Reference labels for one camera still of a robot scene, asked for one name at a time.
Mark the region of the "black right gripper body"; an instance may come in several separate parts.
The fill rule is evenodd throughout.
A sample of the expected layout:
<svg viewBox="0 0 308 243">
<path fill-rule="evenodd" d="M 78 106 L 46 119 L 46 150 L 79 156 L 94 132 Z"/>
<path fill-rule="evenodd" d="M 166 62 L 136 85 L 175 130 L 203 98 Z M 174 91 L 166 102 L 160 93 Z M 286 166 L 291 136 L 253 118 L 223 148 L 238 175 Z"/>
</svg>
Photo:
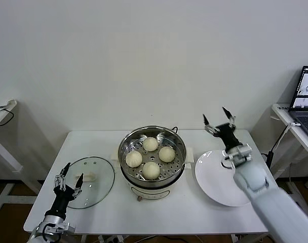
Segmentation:
<svg viewBox="0 0 308 243">
<path fill-rule="evenodd" d="M 226 150 L 231 150 L 234 147 L 243 145 L 234 135 L 236 129 L 235 125 L 224 123 L 215 128 L 217 132 L 214 133 L 214 137 L 219 137 L 223 141 Z"/>
</svg>

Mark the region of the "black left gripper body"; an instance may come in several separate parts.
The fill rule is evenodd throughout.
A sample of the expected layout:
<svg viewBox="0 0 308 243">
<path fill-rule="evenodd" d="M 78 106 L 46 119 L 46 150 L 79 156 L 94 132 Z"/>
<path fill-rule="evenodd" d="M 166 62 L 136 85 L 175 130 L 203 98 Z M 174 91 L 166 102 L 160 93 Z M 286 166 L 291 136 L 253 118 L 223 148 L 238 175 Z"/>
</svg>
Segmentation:
<svg viewBox="0 0 308 243">
<path fill-rule="evenodd" d="M 70 201 L 74 200 L 74 189 L 69 186 L 65 187 L 65 191 L 60 189 L 60 186 L 54 188 L 56 194 L 55 200 L 51 208 L 46 211 L 46 216 L 57 216 L 60 218 L 66 218 L 66 210 Z"/>
</svg>

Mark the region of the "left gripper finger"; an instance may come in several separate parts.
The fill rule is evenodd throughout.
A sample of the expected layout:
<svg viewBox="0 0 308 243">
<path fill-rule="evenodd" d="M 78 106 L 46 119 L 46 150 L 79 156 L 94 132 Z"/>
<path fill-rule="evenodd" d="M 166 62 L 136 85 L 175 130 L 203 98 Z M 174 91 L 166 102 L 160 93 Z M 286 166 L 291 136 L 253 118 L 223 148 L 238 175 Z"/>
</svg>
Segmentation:
<svg viewBox="0 0 308 243">
<path fill-rule="evenodd" d="M 60 189 L 65 189 L 65 176 L 69 170 L 70 163 L 68 163 L 59 173 L 59 175 L 55 176 L 54 187 L 59 187 Z"/>
<path fill-rule="evenodd" d="M 72 195 L 73 197 L 78 197 L 78 195 L 82 192 L 83 178 L 84 174 L 82 173 L 75 184 L 74 193 Z"/>
</svg>

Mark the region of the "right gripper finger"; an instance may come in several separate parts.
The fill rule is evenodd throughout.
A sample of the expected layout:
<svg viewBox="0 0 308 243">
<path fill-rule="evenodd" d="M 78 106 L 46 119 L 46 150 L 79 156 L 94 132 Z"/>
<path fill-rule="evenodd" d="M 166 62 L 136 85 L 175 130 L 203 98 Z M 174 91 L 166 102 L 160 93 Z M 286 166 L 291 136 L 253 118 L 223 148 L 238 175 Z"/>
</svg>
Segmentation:
<svg viewBox="0 0 308 243">
<path fill-rule="evenodd" d="M 226 117 L 228 119 L 228 122 L 224 123 L 222 126 L 223 127 L 227 127 L 228 126 L 230 128 L 235 128 L 236 127 L 235 126 L 235 119 L 236 119 L 236 117 L 233 116 L 231 114 L 231 112 L 229 110 L 227 110 L 225 107 L 223 107 L 222 109 L 223 109 L 223 111 L 224 111 L 224 113 L 225 113 L 225 115 L 226 115 Z"/>
<path fill-rule="evenodd" d="M 209 134 L 213 135 L 213 136 L 218 136 L 220 130 L 212 125 L 210 125 L 208 119 L 206 118 L 206 116 L 203 114 L 203 120 L 204 120 L 204 129 L 205 131 L 207 131 Z"/>
</svg>

